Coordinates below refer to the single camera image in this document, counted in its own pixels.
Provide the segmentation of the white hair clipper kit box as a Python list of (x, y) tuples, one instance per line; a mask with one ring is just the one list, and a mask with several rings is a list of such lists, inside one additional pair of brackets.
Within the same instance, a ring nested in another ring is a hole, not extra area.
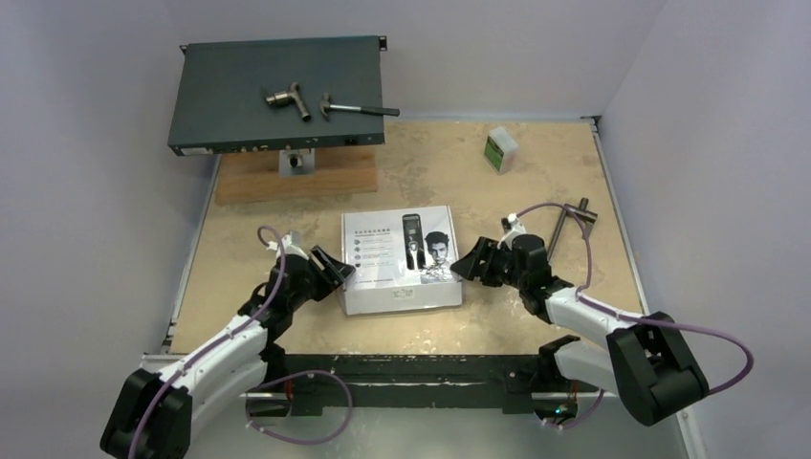
[(342, 261), (355, 271), (340, 292), (349, 316), (457, 307), (462, 281), (448, 206), (344, 213)]

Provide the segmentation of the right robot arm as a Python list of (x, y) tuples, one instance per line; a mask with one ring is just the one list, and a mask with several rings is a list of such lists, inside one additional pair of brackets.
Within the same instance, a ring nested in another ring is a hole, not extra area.
[(528, 313), (570, 330), (538, 350), (537, 376), (551, 389), (588, 383), (618, 396), (638, 423), (652, 426), (711, 393), (673, 319), (626, 315), (600, 306), (553, 273), (544, 241), (519, 235), (509, 244), (482, 237), (450, 269), (487, 287), (517, 290)]

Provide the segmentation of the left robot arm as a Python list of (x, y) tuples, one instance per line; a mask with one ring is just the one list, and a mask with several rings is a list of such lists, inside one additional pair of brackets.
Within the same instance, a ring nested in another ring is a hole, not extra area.
[(139, 368), (123, 383), (99, 440), (114, 458), (182, 458), (193, 438), (231, 400), (252, 390), (286, 389), (316, 369), (292, 373), (277, 340), (305, 303), (322, 301), (353, 276), (353, 266), (320, 247), (290, 246), (276, 256), (228, 324), (203, 345), (156, 371)]

